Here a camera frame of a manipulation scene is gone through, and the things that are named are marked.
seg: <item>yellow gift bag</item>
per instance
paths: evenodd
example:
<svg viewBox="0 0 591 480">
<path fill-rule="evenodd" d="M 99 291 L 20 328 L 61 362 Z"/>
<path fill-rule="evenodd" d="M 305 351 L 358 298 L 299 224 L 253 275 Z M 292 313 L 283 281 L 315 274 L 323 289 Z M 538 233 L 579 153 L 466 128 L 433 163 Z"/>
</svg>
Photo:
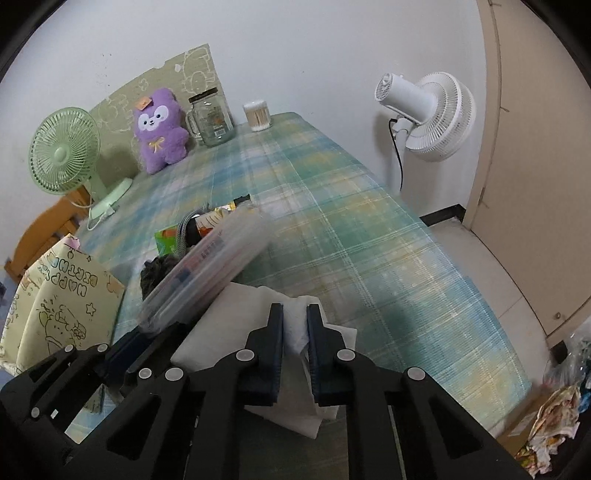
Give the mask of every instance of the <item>yellow gift bag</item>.
<svg viewBox="0 0 591 480">
<path fill-rule="evenodd" d="M 125 287 L 68 235 L 23 276 L 0 339 L 0 367 L 18 375 L 74 345 L 110 343 Z M 95 396 L 87 408 L 100 409 Z"/>
</svg>

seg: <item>beige door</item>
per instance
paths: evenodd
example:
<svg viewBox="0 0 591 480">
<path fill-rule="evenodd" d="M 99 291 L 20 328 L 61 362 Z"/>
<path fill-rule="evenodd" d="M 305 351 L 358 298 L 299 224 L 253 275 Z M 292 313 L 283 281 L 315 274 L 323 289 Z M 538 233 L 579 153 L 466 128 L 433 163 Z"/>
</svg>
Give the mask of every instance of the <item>beige door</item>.
<svg viewBox="0 0 591 480">
<path fill-rule="evenodd" d="M 591 296 L 591 89 L 520 0 L 493 11 L 501 111 L 472 229 L 549 335 Z"/>
</svg>

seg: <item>checkered tablecloth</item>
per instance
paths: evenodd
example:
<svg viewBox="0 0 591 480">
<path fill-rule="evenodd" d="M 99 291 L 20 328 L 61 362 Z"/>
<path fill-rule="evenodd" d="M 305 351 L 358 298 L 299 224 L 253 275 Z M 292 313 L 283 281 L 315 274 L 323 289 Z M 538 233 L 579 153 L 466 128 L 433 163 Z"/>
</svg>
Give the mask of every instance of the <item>checkered tablecloth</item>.
<svg viewBox="0 0 591 480">
<path fill-rule="evenodd" d="M 115 216 L 92 232 L 80 230 L 83 250 L 128 286 L 114 340 L 135 326 L 139 274 L 157 256 L 154 232 L 199 206 L 247 193 L 274 218 L 277 236 L 236 281 L 320 298 L 330 323 L 357 328 L 358 350 L 383 367 L 424 368 L 487 428 L 525 397 L 530 383 L 505 332 L 429 228 L 294 113 L 274 116 L 259 133 L 241 125 L 226 144 L 198 148 L 156 175 L 140 174 Z M 103 416 L 110 409 L 107 400 Z M 100 418 L 79 424 L 92 428 Z M 252 451 L 244 468 L 253 478 L 346 474 L 343 420 L 323 426 L 317 440 L 244 421 Z M 291 455 L 300 456 L 293 465 Z M 273 456 L 289 465 L 269 464 Z"/>
</svg>

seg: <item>glass jar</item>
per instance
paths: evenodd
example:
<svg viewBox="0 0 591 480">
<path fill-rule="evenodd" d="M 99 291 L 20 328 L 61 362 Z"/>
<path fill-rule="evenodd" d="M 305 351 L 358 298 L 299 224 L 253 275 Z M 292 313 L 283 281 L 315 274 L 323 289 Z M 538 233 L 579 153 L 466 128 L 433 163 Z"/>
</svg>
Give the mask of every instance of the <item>glass jar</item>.
<svg viewBox="0 0 591 480">
<path fill-rule="evenodd" d="M 201 138 L 208 147 L 227 142 L 236 131 L 232 125 L 226 102 L 217 94 L 217 88 L 205 90 L 189 99 L 192 109 L 187 113 L 187 129 L 195 138 Z"/>
</svg>

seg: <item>purple plush toy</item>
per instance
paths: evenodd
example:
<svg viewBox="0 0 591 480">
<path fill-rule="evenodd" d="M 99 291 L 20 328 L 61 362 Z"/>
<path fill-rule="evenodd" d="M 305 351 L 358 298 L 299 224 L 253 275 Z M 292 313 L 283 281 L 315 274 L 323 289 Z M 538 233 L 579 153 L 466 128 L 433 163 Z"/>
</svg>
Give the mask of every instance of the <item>purple plush toy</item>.
<svg viewBox="0 0 591 480">
<path fill-rule="evenodd" d="M 152 104 L 145 109 L 134 108 L 134 118 L 146 171 L 154 174 L 187 156 L 189 132 L 181 127 L 183 110 L 169 89 L 158 89 L 151 98 Z"/>
</svg>

